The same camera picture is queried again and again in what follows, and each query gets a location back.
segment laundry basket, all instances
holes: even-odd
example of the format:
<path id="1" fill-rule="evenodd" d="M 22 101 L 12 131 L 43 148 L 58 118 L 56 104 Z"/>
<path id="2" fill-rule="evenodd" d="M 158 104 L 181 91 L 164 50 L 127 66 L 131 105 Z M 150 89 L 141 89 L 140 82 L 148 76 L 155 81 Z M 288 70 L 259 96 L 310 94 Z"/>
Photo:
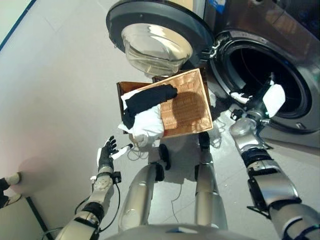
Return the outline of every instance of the laundry basket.
<path id="1" fill-rule="evenodd" d="M 118 90 L 121 88 L 122 94 L 134 89 L 143 91 L 168 84 L 177 88 L 178 93 L 175 98 L 161 103 L 164 138 L 201 133 L 213 128 L 210 106 L 203 79 L 198 68 L 152 84 L 135 83 L 138 87 L 134 87 L 132 84 L 122 83 L 123 82 L 118 83 Z M 120 102 L 120 110 L 121 114 L 123 114 L 122 101 Z"/>

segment black cloth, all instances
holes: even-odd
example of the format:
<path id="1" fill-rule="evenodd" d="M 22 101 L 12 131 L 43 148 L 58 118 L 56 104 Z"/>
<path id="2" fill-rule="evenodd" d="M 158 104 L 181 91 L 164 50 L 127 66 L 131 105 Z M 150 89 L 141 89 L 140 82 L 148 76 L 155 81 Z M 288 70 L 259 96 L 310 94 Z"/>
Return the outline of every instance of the black cloth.
<path id="1" fill-rule="evenodd" d="M 125 100 L 127 108 L 124 110 L 123 124 L 131 129 L 137 114 L 173 99 L 177 94 L 178 89 L 171 84 L 155 86 L 136 93 L 130 99 Z"/>
<path id="2" fill-rule="evenodd" d="M 10 185 L 7 183 L 5 178 L 0 179 L 0 209 L 3 208 L 8 201 L 8 197 L 5 196 L 4 190 L 7 190 L 10 187 Z"/>

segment door hinge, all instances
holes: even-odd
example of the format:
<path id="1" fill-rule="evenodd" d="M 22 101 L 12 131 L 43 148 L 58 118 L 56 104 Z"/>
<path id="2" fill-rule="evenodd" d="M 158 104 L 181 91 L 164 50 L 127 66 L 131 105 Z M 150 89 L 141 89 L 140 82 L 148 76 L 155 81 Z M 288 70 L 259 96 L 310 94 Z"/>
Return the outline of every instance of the door hinge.
<path id="1" fill-rule="evenodd" d="M 218 52 L 218 48 L 220 47 L 221 40 L 216 40 L 214 45 L 207 51 L 202 51 L 202 60 L 207 61 L 209 59 L 213 59 Z"/>

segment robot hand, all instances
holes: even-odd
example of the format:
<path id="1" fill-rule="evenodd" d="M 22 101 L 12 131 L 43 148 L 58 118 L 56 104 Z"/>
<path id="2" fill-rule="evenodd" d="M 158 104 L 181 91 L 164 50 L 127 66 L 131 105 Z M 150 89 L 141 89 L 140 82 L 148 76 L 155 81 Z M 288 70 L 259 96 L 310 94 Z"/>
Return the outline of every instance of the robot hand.
<path id="1" fill-rule="evenodd" d="M 96 164 L 98 166 L 98 171 L 102 167 L 111 167 L 114 169 L 113 160 L 118 159 L 127 151 L 129 151 L 133 145 L 130 143 L 121 149 L 116 149 L 116 139 L 114 136 L 111 136 L 104 144 L 104 147 L 98 149 L 96 156 Z"/>
<path id="2" fill-rule="evenodd" d="M 269 79 L 263 84 L 260 90 L 253 96 L 245 97 L 246 94 L 231 92 L 230 96 L 237 102 L 243 104 L 247 115 L 258 121 L 274 117 L 286 101 L 286 94 L 280 84 L 275 83 L 275 75 L 270 73 Z M 237 120 L 242 116 L 242 111 L 236 110 L 231 118 Z"/>

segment gray floor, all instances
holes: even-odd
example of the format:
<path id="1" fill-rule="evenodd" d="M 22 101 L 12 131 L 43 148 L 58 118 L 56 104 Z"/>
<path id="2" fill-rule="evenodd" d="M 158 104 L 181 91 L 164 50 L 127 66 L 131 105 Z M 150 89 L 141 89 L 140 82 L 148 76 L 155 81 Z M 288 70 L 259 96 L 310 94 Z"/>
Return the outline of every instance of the gray floor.
<path id="1" fill-rule="evenodd" d="M 129 143 L 120 122 L 116 82 L 150 81 L 109 41 L 105 18 L 115 0 L 37 0 L 0 52 L 0 176 L 23 172 L 17 193 L 31 196 L 48 227 L 65 225 L 90 192 L 96 153 L 107 137 Z M 246 209 L 247 175 L 228 133 L 228 112 L 210 132 L 216 177 L 231 231 L 277 239 L 271 223 Z M 172 169 L 157 183 L 149 223 L 193 223 L 197 162 L 195 136 L 166 140 Z M 294 181 L 303 201 L 320 211 L 319 151 L 277 145 L 271 151 Z M 122 172 L 121 201 L 154 149 L 131 152 L 115 162 Z M 103 220 L 112 219 L 118 196 Z M 117 232 L 113 224 L 103 237 Z"/>

